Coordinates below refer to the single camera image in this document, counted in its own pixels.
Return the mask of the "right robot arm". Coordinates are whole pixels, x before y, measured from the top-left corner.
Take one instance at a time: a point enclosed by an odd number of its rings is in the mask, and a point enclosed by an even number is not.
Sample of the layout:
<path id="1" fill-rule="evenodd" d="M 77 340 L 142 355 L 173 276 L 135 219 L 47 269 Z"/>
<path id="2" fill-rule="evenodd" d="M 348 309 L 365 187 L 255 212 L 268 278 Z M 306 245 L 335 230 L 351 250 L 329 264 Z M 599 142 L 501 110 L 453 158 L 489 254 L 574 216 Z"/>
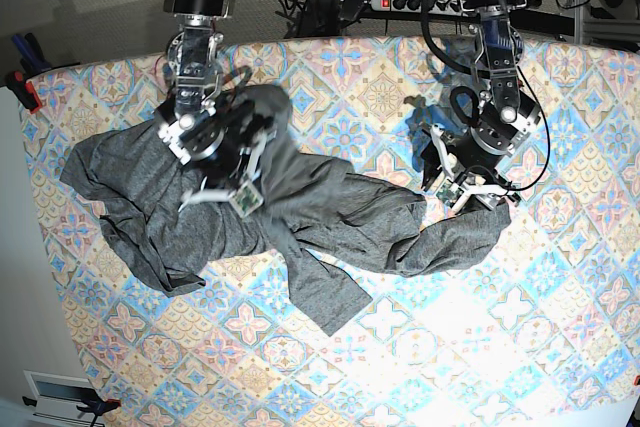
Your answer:
<path id="1" fill-rule="evenodd" d="M 232 2 L 165 0 L 179 32 L 167 47 L 169 93 L 156 119 L 160 140 L 178 161 L 203 172 L 199 189 L 185 192 L 181 205 L 227 203 L 245 218 L 264 202 L 259 162 L 276 126 L 243 92 L 251 69 L 225 71 L 218 60 L 224 36 L 215 22 Z"/>

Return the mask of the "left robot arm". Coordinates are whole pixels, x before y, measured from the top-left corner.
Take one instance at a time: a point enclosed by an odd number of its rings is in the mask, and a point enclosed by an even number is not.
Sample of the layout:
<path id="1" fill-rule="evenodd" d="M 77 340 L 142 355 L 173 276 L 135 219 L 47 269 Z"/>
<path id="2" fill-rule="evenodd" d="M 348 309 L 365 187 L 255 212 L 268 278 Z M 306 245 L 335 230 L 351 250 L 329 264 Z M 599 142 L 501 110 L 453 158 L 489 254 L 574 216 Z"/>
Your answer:
<path id="1" fill-rule="evenodd" d="M 443 52 L 430 31 L 429 13 L 437 0 L 421 0 L 421 29 L 429 50 L 443 64 L 472 78 L 472 87 L 449 94 L 461 133 L 431 121 L 423 125 L 430 142 L 423 150 L 423 183 L 454 212 L 471 200 L 492 210 L 503 200 L 520 201 L 522 188 L 500 176 L 497 166 L 547 123 L 543 109 L 521 75 L 524 44 L 510 14 L 527 0 L 458 0 L 462 15 L 475 15 L 470 29 L 475 58 L 463 65 Z"/>

